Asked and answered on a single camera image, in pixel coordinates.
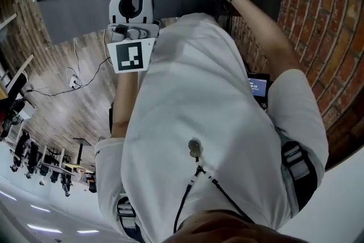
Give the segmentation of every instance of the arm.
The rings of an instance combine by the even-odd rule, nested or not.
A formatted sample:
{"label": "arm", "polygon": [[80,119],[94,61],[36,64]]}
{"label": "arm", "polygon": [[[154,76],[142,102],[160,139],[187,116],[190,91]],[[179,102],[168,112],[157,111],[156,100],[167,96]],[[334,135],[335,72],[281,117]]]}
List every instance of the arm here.
{"label": "arm", "polygon": [[120,74],[114,101],[112,138],[125,138],[137,95],[138,73]]}
{"label": "arm", "polygon": [[264,50],[272,78],[289,69],[301,69],[291,42],[280,27],[250,0],[232,0],[231,3],[252,30]]}

